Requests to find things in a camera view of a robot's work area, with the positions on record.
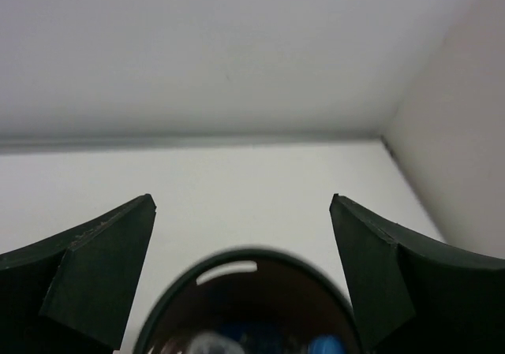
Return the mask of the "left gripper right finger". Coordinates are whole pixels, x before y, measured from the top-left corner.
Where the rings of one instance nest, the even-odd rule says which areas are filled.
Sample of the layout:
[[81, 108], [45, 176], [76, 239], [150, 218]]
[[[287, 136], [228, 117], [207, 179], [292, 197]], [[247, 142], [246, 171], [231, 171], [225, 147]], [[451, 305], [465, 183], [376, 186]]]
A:
[[335, 195], [330, 215], [367, 353], [501, 353], [504, 261], [456, 248]]

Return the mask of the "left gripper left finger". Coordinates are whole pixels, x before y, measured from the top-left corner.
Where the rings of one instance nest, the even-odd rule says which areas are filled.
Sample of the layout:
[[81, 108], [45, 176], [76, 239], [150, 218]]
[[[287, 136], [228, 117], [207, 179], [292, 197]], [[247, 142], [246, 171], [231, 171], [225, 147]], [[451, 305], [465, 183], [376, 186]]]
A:
[[145, 194], [1, 255], [3, 353], [120, 349], [155, 222]]

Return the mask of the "clear bottle white blue label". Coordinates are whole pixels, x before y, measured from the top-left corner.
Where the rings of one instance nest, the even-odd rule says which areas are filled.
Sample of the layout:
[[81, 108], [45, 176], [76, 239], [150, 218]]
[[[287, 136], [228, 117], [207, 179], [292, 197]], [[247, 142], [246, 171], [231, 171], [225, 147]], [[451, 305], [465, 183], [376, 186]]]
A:
[[185, 338], [174, 353], [182, 354], [244, 354], [236, 341], [214, 331], [204, 330]]

